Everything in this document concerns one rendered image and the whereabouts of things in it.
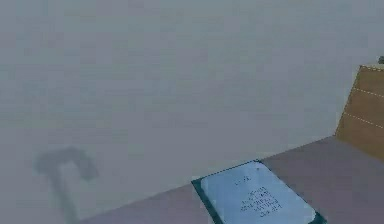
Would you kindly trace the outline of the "pale blue flat box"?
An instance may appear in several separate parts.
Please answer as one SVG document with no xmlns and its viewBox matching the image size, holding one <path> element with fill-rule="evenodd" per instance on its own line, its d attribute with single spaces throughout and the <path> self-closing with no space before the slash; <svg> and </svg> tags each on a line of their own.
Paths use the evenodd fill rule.
<svg viewBox="0 0 384 224">
<path fill-rule="evenodd" d="M 214 224 L 328 224 L 262 161 L 191 182 Z"/>
</svg>

